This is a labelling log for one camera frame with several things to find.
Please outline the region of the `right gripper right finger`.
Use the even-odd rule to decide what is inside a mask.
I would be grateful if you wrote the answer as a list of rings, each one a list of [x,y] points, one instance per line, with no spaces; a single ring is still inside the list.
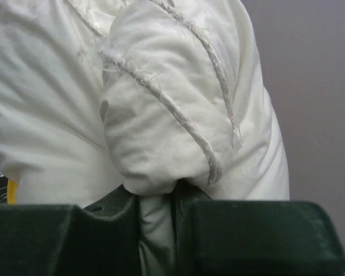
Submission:
[[[345,275],[345,251],[317,204],[213,200],[185,181],[171,203],[178,275]]]

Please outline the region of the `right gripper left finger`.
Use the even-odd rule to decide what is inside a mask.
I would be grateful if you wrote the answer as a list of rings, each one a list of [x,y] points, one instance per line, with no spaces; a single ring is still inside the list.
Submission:
[[[122,186],[86,208],[0,204],[0,275],[139,275],[137,211]]]

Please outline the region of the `yellow Pikachu pillowcase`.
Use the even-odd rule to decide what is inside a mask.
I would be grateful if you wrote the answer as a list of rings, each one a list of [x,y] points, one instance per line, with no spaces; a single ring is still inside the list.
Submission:
[[[7,181],[7,203],[8,204],[15,204],[16,203],[16,191],[18,188],[18,184],[14,181],[8,180]]]

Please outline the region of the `white pillow insert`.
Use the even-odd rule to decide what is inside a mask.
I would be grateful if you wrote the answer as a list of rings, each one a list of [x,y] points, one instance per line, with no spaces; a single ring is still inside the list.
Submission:
[[[143,275],[173,275],[168,195],[288,200],[240,1],[0,1],[1,170],[15,204],[139,197]]]

